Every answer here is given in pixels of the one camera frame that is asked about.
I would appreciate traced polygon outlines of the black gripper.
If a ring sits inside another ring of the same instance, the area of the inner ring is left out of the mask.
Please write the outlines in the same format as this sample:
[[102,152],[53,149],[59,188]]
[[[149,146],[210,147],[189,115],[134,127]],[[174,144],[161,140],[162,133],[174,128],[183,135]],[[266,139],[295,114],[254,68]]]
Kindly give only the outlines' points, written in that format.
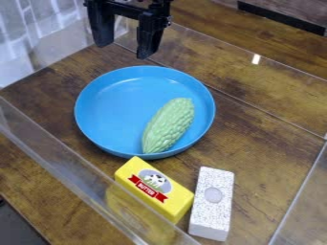
[[117,0],[85,0],[95,44],[105,47],[114,42],[115,15],[139,18],[137,57],[150,57],[161,47],[166,28],[165,17],[170,17],[173,1],[151,0],[149,7],[143,8]]

